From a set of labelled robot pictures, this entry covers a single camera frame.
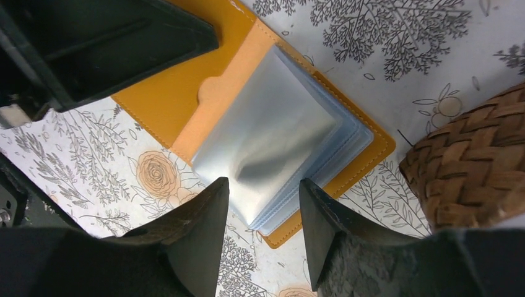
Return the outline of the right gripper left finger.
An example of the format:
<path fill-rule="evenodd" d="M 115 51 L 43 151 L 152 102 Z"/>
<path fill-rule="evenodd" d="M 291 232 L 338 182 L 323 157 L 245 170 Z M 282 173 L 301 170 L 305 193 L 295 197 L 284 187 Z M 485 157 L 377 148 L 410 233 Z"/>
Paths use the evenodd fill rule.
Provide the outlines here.
<path fill-rule="evenodd" d="M 228 213 L 220 177 L 120 237 L 73 228 L 3 228 L 2 296 L 214 296 Z"/>

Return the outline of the brown wicker basket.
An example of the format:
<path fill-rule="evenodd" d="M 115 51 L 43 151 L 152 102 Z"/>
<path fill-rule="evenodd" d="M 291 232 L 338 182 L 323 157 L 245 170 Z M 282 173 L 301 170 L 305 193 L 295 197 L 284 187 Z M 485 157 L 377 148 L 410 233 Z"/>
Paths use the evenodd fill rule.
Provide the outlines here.
<path fill-rule="evenodd" d="M 399 169 L 432 231 L 488 227 L 524 213 L 524 85 L 418 141 Z"/>

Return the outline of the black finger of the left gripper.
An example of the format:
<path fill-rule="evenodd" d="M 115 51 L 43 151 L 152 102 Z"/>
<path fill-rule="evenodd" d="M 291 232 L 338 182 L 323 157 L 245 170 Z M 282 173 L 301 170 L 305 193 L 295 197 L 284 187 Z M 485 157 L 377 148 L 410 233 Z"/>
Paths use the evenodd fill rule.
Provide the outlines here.
<path fill-rule="evenodd" d="M 1 122 L 78 108 L 218 46 L 168 1 L 2 1 Z"/>

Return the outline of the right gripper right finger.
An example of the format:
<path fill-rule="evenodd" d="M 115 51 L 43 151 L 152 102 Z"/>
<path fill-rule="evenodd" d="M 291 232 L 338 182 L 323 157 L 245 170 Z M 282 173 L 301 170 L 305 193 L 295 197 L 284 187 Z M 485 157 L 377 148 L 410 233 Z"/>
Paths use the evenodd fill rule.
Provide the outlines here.
<path fill-rule="evenodd" d="M 312 290 L 320 296 L 523 296 L 522 228 L 453 228 L 413 238 L 299 185 Z"/>

